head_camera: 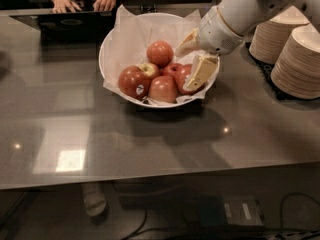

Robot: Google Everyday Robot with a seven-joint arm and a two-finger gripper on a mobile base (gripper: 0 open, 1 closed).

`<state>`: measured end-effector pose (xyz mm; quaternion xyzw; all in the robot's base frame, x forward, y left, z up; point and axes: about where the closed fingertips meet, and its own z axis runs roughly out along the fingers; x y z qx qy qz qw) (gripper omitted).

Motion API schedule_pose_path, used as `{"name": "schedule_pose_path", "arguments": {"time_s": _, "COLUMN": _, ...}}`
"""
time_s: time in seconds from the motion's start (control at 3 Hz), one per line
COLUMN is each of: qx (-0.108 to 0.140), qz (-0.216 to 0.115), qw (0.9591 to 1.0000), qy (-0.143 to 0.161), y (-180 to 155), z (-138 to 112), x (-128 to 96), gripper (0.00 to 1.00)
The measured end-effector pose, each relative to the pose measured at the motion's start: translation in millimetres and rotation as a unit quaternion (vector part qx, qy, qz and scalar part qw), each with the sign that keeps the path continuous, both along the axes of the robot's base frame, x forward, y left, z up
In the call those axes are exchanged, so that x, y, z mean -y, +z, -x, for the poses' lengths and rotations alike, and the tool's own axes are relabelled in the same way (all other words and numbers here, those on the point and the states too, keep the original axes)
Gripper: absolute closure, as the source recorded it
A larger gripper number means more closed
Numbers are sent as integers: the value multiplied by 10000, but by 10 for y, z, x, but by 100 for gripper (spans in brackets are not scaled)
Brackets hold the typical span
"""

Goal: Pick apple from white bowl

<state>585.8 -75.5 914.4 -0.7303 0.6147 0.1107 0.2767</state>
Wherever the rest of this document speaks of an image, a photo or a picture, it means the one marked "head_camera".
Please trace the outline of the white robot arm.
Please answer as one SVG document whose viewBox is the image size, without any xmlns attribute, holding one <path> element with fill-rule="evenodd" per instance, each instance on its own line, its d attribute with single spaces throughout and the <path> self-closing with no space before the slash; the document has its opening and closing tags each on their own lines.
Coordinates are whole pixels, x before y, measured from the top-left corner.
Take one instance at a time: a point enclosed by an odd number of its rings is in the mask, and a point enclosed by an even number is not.
<svg viewBox="0 0 320 240">
<path fill-rule="evenodd" d="M 213 74 L 209 63 L 214 57 L 234 51 L 254 27 L 290 5 L 299 9 L 320 31 L 320 0 L 222 0 L 211 7 L 199 26 L 176 48 L 178 57 L 197 50 L 206 52 L 194 59 L 183 88 L 187 91 L 198 89 Z"/>
</svg>

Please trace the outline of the person's right hand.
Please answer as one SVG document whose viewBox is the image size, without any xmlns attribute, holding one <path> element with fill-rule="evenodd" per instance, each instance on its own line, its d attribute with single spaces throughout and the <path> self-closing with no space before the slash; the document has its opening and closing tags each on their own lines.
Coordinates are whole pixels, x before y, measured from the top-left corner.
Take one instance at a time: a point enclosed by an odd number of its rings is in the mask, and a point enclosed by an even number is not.
<svg viewBox="0 0 320 240">
<path fill-rule="evenodd" d="M 80 6 L 71 0 L 53 0 L 53 13 L 80 12 Z"/>
</svg>

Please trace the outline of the person's left hand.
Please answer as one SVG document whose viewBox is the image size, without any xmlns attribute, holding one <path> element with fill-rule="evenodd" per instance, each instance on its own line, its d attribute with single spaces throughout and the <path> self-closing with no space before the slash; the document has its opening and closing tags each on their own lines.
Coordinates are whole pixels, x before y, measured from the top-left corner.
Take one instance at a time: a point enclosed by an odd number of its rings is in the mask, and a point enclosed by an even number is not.
<svg viewBox="0 0 320 240">
<path fill-rule="evenodd" d="M 116 0 L 96 0 L 93 4 L 93 9 L 96 12 L 111 11 L 116 5 Z"/>
</svg>

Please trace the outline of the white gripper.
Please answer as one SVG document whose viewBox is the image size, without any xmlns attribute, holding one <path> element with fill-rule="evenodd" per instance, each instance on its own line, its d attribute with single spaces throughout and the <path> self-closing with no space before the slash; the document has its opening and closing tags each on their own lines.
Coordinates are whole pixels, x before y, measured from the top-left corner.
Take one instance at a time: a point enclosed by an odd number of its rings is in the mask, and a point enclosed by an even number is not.
<svg viewBox="0 0 320 240">
<path fill-rule="evenodd" d="M 225 22 L 217 6 L 213 6 L 201 19 L 199 28 L 193 29 L 178 45 L 176 57 L 184 57 L 199 47 L 216 55 L 227 55 L 241 43 L 243 37 L 236 34 Z M 219 71 L 219 58 L 211 54 L 196 55 L 191 73 L 186 77 L 183 89 L 196 91 L 207 82 L 215 80 Z"/>
</svg>

